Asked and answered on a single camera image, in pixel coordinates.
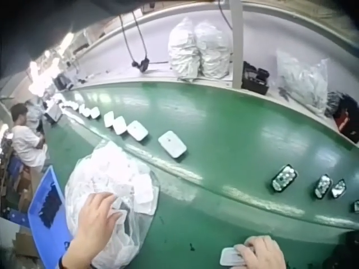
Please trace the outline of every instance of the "white rectangular component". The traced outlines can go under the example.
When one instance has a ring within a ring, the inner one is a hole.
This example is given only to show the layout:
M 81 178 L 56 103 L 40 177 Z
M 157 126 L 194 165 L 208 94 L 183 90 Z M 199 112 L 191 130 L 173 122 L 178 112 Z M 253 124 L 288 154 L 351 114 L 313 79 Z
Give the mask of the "white rectangular component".
M 91 110 L 91 117 L 93 119 L 97 119 L 100 116 L 100 110 L 97 106 L 95 106 L 94 108 L 92 108 Z
M 163 134 L 158 142 L 173 158 L 180 157 L 186 152 L 187 147 L 182 140 L 172 131 Z
M 62 115 L 62 110 L 60 106 L 56 103 L 49 104 L 45 111 L 45 117 L 51 122 L 55 123 L 58 122 Z
M 79 109 L 79 104 L 78 103 L 76 103 L 76 102 L 71 102 L 71 105 L 70 105 L 70 107 L 73 109 L 73 110 L 78 110 Z
M 143 140 L 148 135 L 147 129 L 136 120 L 127 126 L 127 131 L 137 141 Z
M 219 264 L 222 266 L 244 266 L 246 263 L 234 248 L 224 248 Z
M 82 114 L 85 109 L 85 104 L 79 106 L 79 113 Z
M 152 187 L 153 189 L 153 200 L 148 203 L 134 203 L 134 211 L 137 213 L 147 214 L 153 216 L 157 208 L 159 188 L 156 186 Z
M 136 175 L 132 179 L 135 203 L 150 203 L 153 200 L 152 180 L 149 174 Z
M 85 117 L 90 117 L 90 115 L 91 115 L 91 109 L 89 109 L 89 108 L 84 108 L 83 110 L 82 110 L 82 114 L 85 116 Z
M 113 129 L 117 135 L 121 135 L 127 130 L 127 125 L 123 116 L 117 117 L 113 121 Z
M 105 121 L 105 127 L 109 128 L 113 125 L 113 121 L 114 121 L 114 114 L 113 111 L 107 112 L 104 116 L 103 116 L 103 120 Z

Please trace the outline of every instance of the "green conveyor belt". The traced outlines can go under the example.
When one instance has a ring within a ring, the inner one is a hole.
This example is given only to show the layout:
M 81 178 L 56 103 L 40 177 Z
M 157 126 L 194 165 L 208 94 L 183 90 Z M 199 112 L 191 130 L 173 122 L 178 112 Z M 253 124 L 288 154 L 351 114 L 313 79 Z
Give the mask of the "green conveyor belt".
M 62 188 L 77 160 L 103 138 L 145 160 L 157 174 L 158 209 L 130 268 L 221 268 L 224 247 L 258 234 L 278 241 L 291 268 L 316 268 L 340 235 L 359 227 L 359 217 L 350 212 L 358 198 L 358 149 L 298 112 L 246 94 L 178 83 L 89 87 L 64 97 L 98 106 L 102 115 L 113 110 L 127 123 L 138 120 L 150 133 L 138 143 L 106 129 L 103 118 L 89 120 L 70 110 L 56 126 L 45 126 Z M 180 161 L 157 141 L 168 130 L 188 148 Z M 274 194 L 269 183 L 284 164 L 299 176 Z M 346 179 L 343 197 L 312 198 L 324 173 L 335 182 Z

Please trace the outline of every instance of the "plastic bag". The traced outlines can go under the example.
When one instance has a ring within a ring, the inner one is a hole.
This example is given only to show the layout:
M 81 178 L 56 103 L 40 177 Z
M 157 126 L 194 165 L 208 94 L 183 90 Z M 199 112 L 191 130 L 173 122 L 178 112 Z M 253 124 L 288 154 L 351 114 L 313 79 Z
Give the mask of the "plastic bag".
M 205 77 L 223 78 L 229 73 L 231 50 L 229 38 L 209 21 L 195 27 L 196 44 L 200 51 L 201 71 Z
M 334 113 L 338 110 L 340 98 L 342 93 L 338 91 L 329 91 L 328 100 L 326 102 L 326 110 L 324 115 L 328 118 L 332 117 Z
M 93 259 L 93 266 L 119 269 L 138 254 L 157 207 L 159 188 L 156 185 L 149 167 L 131 158 L 113 142 L 101 142 L 91 155 L 77 162 L 65 187 L 70 233 L 76 234 L 79 212 L 91 193 L 116 194 L 118 198 L 110 214 L 122 213 L 110 241 Z
M 172 29 L 168 40 L 169 62 L 174 74 L 186 81 L 197 78 L 200 65 L 192 21 L 184 18 Z
M 278 87 L 317 115 L 324 115 L 328 97 L 326 59 L 309 66 L 277 50 Z

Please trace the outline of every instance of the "worker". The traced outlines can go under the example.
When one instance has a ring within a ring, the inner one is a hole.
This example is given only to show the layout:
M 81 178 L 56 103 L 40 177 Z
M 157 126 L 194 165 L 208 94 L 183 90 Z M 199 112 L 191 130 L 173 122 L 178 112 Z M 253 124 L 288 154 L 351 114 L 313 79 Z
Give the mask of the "worker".
M 27 100 L 25 106 L 27 108 L 26 125 L 34 133 L 44 133 L 42 117 L 45 113 L 45 109 L 41 98 L 35 96 L 34 98 Z
M 13 120 L 13 127 L 11 129 L 13 133 L 13 149 L 22 163 L 41 173 L 49 166 L 45 137 L 42 134 L 37 136 L 26 126 L 28 110 L 25 104 L 19 103 L 12 106 L 10 112 Z
M 109 215 L 116 196 L 103 192 L 91 194 L 79 213 L 79 225 L 75 238 L 65 255 L 59 260 L 58 268 L 90 268 L 91 261 L 106 246 L 121 213 Z M 233 269 L 286 269 L 284 255 L 279 245 L 269 236 L 253 236 L 244 245 L 236 245 L 245 267 Z

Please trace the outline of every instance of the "blue plastic crate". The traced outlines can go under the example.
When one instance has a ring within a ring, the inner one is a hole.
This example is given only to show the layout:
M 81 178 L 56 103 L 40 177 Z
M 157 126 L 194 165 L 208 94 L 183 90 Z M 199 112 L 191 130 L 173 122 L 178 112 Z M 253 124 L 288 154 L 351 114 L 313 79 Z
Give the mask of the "blue plastic crate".
M 39 212 L 42 210 L 43 203 L 53 183 L 56 186 L 62 204 L 57 211 L 52 226 L 48 229 L 41 221 Z M 65 200 L 52 166 L 44 174 L 27 215 L 34 242 L 45 268 L 56 268 L 58 260 L 65 253 L 68 242 L 72 240 L 72 236 L 66 224 Z
M 29 218 L 25 213 L 15 209 L 10 209 L 8 218 L 11 222 L 30 228 Z

